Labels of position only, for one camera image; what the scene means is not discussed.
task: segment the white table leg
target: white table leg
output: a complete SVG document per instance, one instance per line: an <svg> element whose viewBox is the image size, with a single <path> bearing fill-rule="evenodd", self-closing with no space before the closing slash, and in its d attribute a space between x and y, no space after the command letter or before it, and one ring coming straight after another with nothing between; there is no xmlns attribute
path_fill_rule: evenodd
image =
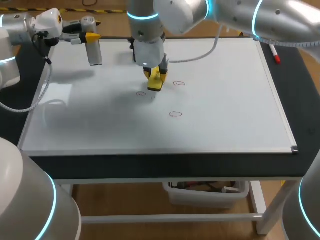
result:
<svg viewBox="0 0 320 240"><path fill-rule="evenodd" d="M282 209L286 202L286 198L296 184L297 181L286 181L282 186L270 206L264 212L262 220L256 224L256 230L259 235L267 235L278 222L282 215Z"/></svg>
<svg viewBox="0 0 320 240"><path fill-rule="evenodd" d="M73 185L61 185L61 187L72 197Z"/></svg>

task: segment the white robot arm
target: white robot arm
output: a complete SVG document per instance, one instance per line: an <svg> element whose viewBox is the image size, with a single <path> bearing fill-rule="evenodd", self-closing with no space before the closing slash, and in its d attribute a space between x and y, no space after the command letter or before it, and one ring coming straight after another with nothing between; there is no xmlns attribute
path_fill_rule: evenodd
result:
<svg viewBox="0 0 320 240"><path fill-rule="evenodd" d="M154 0L174 34L214 21L268 44L302 48L320 60L320 10L300 0Z"/></svg>
<svg viewBox="0 0 320 240"><path fill-rule="evenodd" d="M31 43L34 36L43 39L59 39L63 21L58 9L46 11L36 18L27 13L0 16L0 89L20 81L20 72L12 46Z"/></svg>

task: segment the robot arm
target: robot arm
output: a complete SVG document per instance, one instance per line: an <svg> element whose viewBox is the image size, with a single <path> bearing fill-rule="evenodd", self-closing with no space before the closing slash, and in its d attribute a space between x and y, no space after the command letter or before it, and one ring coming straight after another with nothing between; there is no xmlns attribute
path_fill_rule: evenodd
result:
<svg viewBox="0 0 320 240"><path fill-rule="evenodd" d="M163 25L154 11L153 0L129 0L127 4L135 62L144 68L155 68L165 56Z"/></svg>
<svg viewBox="0 0 320 240"><path fill-rule="evenodd" d="M300 0L154 0L154 9L173 34L211 20L320 59L320 10Z"/></svg>
<svg viewBox="0 0 320 240"><path fill-rule="evenodd" d="M73 45L84 43L90 65L102 64L99 43L101 35L97 34L94 17L87 16L81 21L63 22L56 8L37 17L32 17L28 13L3 14L0 15L0 89L20 81L20 72L12 46L34 43L35 37L40 37L49 47L57 45L61 39Z"/></svg>

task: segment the blue led ring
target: blue led ring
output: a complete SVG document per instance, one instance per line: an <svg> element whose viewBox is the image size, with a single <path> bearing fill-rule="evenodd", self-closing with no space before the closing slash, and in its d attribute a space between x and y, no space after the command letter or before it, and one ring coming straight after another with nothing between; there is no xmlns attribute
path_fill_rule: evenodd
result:
<svg viewBox="0 0 320 240"><path fill-rule="evenodd" d="M5 15L0 16L0 28L2 28L2 20L4 19Z"/></svg>
<svg viewBox="0 0 320 240"><path fill-rule="evenodd" d="M259 9L260 9L260 6L262 4L264 0L260 0L258 5L256 6L255 8L255 11L254 11L254 14L253 14L253 19L252 19L252 33L253 35L255 35L257 38L259 37L257 34L256 34L256 20L257 20L257 15L258 15L258 12L259 12Z"/></svg>
<svg viewBox="0 0 320 240"><path fill-rule="evenodd" d="M52 209L51 209L51 212L50 212L50 215L49 215L49 218L48 220L46 221L42 231L40 232L40 234L36 237L35 240L40 240L43 235L45 234L45 232L47 231L51 221L52 221L52 218L54 217L54 213L55 213L55 210L56 210L56 206L57 206L57 189L56 189L56 185L54 183L54 181L52 180L52 178L48 175L51 183L52 183L52 187L53 187L53 204L52 204Z"/></svg>
<svg viewBox="0 0 320 240"><path fill-rule="evenodd" d="M1 60L0 64L5 64L5 63L10 62L10 61L15 60L15 59L16 59L16 57L14 56L14 57L11 57L11 58L8 58L8 59L5 59L5 60Z"/></svg>
<svg viewBox="0 0 320 240"><path fill-rule="evenodd" d="M157 13L155 15L151 15L151 16L134 16L134 15L130 14L129 12L127 12L126 14L132 19L141 20L141 21L154 19L159 16L159 13Z"/></svg>
<svg viewBox="0 0 320 240"><path fill-rule="evenodd" d="M313 224L311 223L311 221L309 220L307 214L306 214L306 211L304 209L304 206L302 205L302 200L301 200L301 185L302 185L302 181L304 179L301 180L300 182L300 186L299 186L299 203L300 203L300 208L301 208L301 211L302 211L302 214L306 220L306 222L309 224L310 228L314 231L314 233L320 238L320 233L317 231L317 229L313 226Z"/></svg>

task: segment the white table surface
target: white table surface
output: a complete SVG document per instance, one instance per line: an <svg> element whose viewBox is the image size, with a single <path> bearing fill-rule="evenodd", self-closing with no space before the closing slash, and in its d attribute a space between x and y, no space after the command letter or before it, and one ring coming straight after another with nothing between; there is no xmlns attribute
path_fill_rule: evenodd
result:
<svg viewBox="0 0 320 240"><path fill-rule="evenodd" d="M165 52L189 59L213 43L167 39ZM296 142L258 42L223 38L205 59L170 64L157 93L147 90L129 46L102 40L102 66L89 66L84 45L51 50L53 80L19 147L31 157L292 153Z"/></svg>

